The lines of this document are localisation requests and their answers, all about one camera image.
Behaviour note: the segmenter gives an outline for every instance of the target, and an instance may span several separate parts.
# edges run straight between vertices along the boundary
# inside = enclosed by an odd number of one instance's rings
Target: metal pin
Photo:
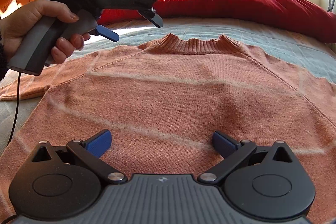
[[[112,181],[120,181],[125,178],[125,175],[119,172],[110,173],[107,178]]]
[[[214,181],[217,179],[217,176],[213,173],[203,173],[199,178],[204,181]]]

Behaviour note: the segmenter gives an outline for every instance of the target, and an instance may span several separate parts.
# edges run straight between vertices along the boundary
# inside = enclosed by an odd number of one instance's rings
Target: logo
[[[160,181],[160,182],[166,182],[168,180],[168,178],[161,177],[161,178],[159,178],[157,180]]]

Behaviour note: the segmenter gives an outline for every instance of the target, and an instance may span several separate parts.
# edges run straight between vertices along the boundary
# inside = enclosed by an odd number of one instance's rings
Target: hand
[[[79,19],[65,4],[60,2],[36,0],[20,7],[6,18],[0,20],[1,43],[4,46],[7,61],[14,56],[24,36],[42,16],[57,17],[65,23],[73,23]],[[84,41],[89,38],[90,35],[88,33],[83,36],[73,34],[70,41],[63,37],[59,38],[55,47],[51,49],[54,63],[63,63],[75,49],[81,50],[84,46]]]

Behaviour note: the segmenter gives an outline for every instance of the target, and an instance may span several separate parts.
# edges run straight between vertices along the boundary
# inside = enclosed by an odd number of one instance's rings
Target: red bedding
[[[235,18],[336,43],[336,15],[307,0],[157,0],[161,17]],[[142,18],[135,10],[104,10],[99,24]]]

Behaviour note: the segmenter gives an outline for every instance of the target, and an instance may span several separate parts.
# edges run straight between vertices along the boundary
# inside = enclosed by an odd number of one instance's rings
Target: sweater collar
[[[224,34],[220,35],[218,39],[200,40],[191,38],[182,40],[169,33],[162,39],[155,41],[152,46],[174,54],[231,54],[240,49],[241,43],[228,38]]]

